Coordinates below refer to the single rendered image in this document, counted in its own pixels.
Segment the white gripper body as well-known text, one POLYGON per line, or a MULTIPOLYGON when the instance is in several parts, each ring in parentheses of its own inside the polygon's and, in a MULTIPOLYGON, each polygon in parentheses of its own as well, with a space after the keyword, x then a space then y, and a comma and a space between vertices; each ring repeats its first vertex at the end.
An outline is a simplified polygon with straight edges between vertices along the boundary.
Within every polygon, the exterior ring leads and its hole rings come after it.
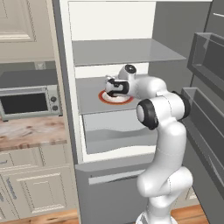
POLYGON ((116 84, 116 80, 114 78, 112 78, 112 77, 107 78, 105 92, 110 97, 116 97, 115 90, 114 90, 115 84, 116 84))

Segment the grey glass fridge shelf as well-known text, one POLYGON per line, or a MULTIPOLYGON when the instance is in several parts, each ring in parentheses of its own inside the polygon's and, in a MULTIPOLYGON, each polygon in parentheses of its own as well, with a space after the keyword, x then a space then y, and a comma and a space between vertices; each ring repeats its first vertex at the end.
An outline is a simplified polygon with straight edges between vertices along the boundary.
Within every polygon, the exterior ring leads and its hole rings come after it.
POLYGON ((73 41, 77 67, 184 60, 185 57, 152 38, 73 41))
POLYGON ((98 94, 105 88, 105 77, 81 78, 76 80, 79 111, 82 114, 101 113, 134 109, 138 99, 122 105, 111 105, 101 101, 98 94))

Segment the clear fridge crisper drawer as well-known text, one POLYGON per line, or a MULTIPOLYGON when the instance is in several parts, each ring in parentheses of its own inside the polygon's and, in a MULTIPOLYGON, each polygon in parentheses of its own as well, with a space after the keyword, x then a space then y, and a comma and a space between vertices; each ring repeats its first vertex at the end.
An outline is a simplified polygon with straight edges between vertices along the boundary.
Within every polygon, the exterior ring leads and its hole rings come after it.
POLYGON ((129 146, 154 146, 157 131, 137 119, 134 109, 83 116, 87 154, 102 153, 129 146))

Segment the grey fridge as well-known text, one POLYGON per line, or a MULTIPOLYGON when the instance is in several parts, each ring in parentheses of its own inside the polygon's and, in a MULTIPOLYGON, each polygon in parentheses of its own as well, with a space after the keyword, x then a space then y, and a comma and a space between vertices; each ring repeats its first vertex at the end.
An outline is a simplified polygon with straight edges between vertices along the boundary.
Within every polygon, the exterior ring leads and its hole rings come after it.
POLYGON ((51 0, 57 35, 56 67, 69 133, 68 144, 76 165, 155 155, 154 146, 129 146, 87 154, 83 116, 79 111, 76 80, 116 77, 126 65, 136 68, 136 77, 162 79, 167 90, 180 95, 189 83, 186 61, 193 35, 203 30, 211 0, 51 0), (76 66, 73 41, 154 39, 185 57, 182 60, 102 66, 76 66))

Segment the grey fridge door bin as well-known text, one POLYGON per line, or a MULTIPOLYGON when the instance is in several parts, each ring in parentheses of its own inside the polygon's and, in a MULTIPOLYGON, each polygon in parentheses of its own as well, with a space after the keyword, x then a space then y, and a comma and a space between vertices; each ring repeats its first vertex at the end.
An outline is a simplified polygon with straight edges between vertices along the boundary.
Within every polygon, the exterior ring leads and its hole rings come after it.
POLYGON ((211 32, 196 32, 187 68, 224 98, 224 38, 211 32))
POLYGON ((181 94, 190 102, 185 119, 192 122, 206 142, 202 152, 220 193, 224 195, 224 114, 196 87, 184 87, 181 94))

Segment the grey fridge door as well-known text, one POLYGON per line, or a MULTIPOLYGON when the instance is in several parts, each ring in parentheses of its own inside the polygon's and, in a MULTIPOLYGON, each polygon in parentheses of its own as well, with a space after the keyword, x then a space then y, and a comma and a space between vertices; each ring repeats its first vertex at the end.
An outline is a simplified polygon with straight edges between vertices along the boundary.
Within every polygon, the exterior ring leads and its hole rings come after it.
MULTIPOLYGON (((211 32, 224 38, 224 0, 213 0, 203 32, 211 32)), ((223 114, 224 98, 220 98, 204 81, 193 74, 189 88, 198 88, 223 114)), ((202 149, 206 142, 192 122, 184 120, 187 128, 187 153, 185 164, 194 176, 193 190, 199 199, 209 224, 224 224, 224 195, 220 193, 208 168, 202 149)))

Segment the white plate with red rim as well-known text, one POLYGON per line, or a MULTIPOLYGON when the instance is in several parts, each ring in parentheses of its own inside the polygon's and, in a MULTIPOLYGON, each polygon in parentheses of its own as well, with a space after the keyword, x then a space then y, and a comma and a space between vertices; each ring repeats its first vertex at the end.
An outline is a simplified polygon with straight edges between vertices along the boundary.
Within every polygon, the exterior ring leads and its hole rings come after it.
POLYGON ((133 101, 133 98, 130 96, 109 96, 104 90, 98 94, 100 101, 110 104, 110 105, 124 105, 133 101))

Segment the silver toaster oven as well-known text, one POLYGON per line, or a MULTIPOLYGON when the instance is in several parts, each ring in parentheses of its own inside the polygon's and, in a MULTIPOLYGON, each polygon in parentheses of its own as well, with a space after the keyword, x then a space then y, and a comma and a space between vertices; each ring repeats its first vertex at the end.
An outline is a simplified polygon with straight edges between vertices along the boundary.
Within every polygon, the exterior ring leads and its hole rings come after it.
POLYGON ((58 85, 0 89, 0 116, 3 121, 61 115, 58 85))

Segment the cream drawer front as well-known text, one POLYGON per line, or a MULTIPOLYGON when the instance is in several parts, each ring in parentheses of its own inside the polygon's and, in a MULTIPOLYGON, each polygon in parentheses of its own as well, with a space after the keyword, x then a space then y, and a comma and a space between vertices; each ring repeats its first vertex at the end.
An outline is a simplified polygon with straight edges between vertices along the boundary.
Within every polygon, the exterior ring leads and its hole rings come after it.
POLYGON ((9 150, 0 153, 0 174, 17 172, 47 172, 71 169, 64 144, 9 150))

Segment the grey freezer drawer front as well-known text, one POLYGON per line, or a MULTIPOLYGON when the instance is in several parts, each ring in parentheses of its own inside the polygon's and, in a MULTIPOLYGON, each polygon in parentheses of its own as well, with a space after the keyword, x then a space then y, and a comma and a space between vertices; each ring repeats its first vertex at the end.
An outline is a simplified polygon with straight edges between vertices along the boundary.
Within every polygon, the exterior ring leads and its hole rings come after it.
POLYGON ((92 177, 145 170, 153 154, 123 157, 75 166, 81 224, 133 224, 147 199, 137 190, 137 177, 90 185, 92 177))

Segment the cream base cupboard door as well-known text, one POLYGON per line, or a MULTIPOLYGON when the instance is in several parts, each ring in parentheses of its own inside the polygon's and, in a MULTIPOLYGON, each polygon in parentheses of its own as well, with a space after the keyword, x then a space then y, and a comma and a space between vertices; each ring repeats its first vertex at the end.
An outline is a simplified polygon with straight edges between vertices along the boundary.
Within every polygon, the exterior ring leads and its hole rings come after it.
POLYGON ((75 208, 74 186, 68 169, 6 172, 0 176, 20 218, 75 208), (7 178, 17 199, 12 198, 7 178))

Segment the cream base cupboard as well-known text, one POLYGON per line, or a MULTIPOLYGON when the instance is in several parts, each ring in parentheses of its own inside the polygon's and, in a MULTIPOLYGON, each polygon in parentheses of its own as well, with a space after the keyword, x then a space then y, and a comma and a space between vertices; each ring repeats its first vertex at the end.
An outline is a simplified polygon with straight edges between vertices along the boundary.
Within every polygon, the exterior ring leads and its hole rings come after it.
POLYGON ((200 202, 193 190, 193 188, 188 188, 182 192, 172 205, 172 209, 180 209, 183 207, 191 207, 199 205, 200 202))

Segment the cream wall cupboard door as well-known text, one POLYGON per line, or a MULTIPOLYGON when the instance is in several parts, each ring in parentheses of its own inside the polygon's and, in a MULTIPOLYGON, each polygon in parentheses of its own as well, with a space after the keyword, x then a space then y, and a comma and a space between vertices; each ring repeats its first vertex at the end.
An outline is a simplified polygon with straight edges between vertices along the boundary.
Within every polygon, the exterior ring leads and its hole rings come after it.
POLYGON ((0 63, 54 60, 46 0, 0 0, 0 63))

